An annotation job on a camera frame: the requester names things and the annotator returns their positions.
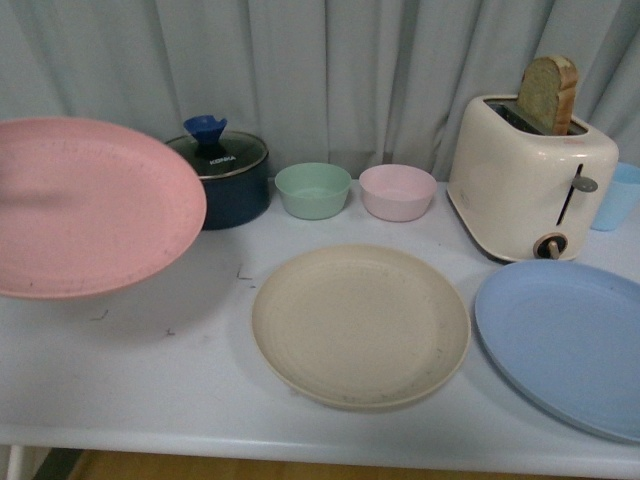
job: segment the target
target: blue lid knob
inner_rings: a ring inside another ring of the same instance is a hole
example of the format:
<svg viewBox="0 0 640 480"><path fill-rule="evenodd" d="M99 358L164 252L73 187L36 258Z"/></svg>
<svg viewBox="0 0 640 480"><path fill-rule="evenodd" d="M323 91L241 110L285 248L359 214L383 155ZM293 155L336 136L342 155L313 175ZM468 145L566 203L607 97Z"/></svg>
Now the blue lid knob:
<svg viewBox="0 0 640 480"><path fill-rule="evenodd" d="M214 145L218 143L224 127L227 126L227 119L218 121L213 115L200 115L185 120L183 125L198 143Z"/></svg>

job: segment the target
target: toaster knob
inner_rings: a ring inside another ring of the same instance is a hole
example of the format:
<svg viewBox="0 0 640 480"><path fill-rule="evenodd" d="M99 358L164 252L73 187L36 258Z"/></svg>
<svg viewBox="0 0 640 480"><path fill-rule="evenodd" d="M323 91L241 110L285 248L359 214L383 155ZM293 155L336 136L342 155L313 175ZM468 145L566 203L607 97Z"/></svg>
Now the toaster knob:
<svg viewBox="0 0 640 480"><path fill-rule="evenodd" d="M551 258L558 260L562 252L567 249L569 241L561 233L550 233L540 237L533 246L533 254L536 258Z"/></svg>

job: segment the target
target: bowl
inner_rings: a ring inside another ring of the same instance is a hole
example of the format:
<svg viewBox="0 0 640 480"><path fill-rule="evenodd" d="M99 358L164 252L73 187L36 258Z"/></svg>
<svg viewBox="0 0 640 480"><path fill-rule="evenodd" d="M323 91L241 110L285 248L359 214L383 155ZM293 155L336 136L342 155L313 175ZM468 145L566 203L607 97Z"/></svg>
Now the bowl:
<svg viewBox="0 0 640 480"><path fill-rule="evenodd" d="M329 163L299 163L281 170L275 184L287 213L305 220L320 220L342 210L351 187L351 175Z"/></svg>
<svg viewBox="0 0 640 480"><path fill-rule="evenodd" d="M378 165L360 175L362 203L382 220L409 222L420 218L438 187L429 173L409 165Z"/></svg>

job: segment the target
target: pot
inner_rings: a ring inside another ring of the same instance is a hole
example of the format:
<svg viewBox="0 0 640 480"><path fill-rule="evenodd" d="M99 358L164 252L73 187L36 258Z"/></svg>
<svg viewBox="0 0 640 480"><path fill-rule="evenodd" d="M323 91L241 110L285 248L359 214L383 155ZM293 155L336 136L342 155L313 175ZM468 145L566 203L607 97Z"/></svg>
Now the pot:
<svg viewBox="0 0 640 480"><path fill-rule="evenodd" d="M236 227L269 207L266 144L244 132L223 132L218 142L200 144L192 135L167 142L200 177L207 196L203 230Z"/></svg>

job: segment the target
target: lid rim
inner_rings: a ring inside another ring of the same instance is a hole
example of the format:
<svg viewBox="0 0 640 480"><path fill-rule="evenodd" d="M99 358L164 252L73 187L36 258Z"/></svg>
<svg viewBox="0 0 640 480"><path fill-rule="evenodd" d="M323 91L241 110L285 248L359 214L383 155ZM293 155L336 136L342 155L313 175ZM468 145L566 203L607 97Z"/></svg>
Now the lid rim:
<svg viewBox="0 0 640 480"><path fill-rule="evenodd" d="M220 136L219 143L223 144L224 140L228 139L228 138L225 138L225 137L229 137L229 136L233 136L233 135L236 135L236 136L239 136L239 137L245 137L247 139L254 140L256 143L258 143L264 149L264 151L262 152L262 155L255 162L252 162L249 165L245 165L243 167L237 168L236 170L232 170L231 172L224 172L224 173L220 173L220 174L217 174L217 175L201 175L196 171L196 174L198 175L198 178L200 180L203 180L203 181L204 180L218 180L218 179L235 177L236 175L239 175L241 173L247 172L247 171L251 170L252 168L258 166L260 163L262 163L263 161L265 161L269 157L269 149L267 148L266 143L260 137L258 137L256 135L253 135L251 133L241 132L239 130L224 131L224 132L222 132L222 135ZM171 140L166 141L165 144L168 147L171 147L172 143L176 143L178 141L185 140L185 139L192 139L195 143L198 143L198 141L193 137L193 135L186 134L186 135L181 135L179 137L172 138ZM190 159L185 158L184 156L182 156L182 158L184 158L185 161L188 162L194 170L196 169L196 167L193 166L193 164L191 163Z"/></svg>

